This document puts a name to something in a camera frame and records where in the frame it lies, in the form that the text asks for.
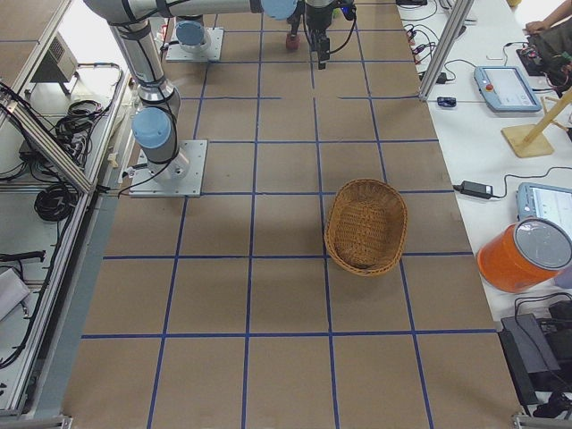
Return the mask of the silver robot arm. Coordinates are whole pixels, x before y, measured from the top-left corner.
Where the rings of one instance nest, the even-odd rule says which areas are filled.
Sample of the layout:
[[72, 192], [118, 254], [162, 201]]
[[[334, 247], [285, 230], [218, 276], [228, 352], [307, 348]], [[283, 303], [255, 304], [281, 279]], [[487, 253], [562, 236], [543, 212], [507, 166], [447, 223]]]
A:
[[113, 32], [143, 103], [131, 123], [135, 140], [147, 157], [155, 180], [181, 177], [188, 162], [181, 154], [177, 119], [181, 105], [178, 89], [164, 73], [150, 19], [181, 19], [176, 29], [183, 46], [200, 46], [204, 27], [195, 21], [204, 14], [264, 13], [282, 21], [296, 12], [299, 1], [87, 1], [86, 6], [104, 19]]
[[[303, 27], [310, 52], [317, 56], [319, 70], [326, 67], [332, 53], [327, 30], [332, 25], [336, 9], [345, 9], [342, 1], [251, 1], [254, 13], [265, 13], [277, 20], [286, 21], [290, 30], [286, 36], [286, 48], [290, 51], [299, 47], [299, 26]], [[174, 35], [177, 43], [188, 52], [205, 51], [210, 45], [214, 29], [207, 29], [202, 14], [182, 15], [176, 19]]]

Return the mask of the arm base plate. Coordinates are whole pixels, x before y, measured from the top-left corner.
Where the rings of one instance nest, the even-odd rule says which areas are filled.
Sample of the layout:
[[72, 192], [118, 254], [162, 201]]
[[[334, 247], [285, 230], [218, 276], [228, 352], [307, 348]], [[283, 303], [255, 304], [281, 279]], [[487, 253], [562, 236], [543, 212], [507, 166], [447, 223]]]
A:
[[150, 164], [140, 149], [138, 162], [145, 166], [131, 175], [129, 195], [137, 198], [198, 198], [202, 190], [207, 145], [206, 140], [182, 140], [179, 154], [165, 169]]
[[166, 50], [166, 61], [172, 63], [216, 63], [220, 61], [223, 28], [185, 29], [175, 27]]

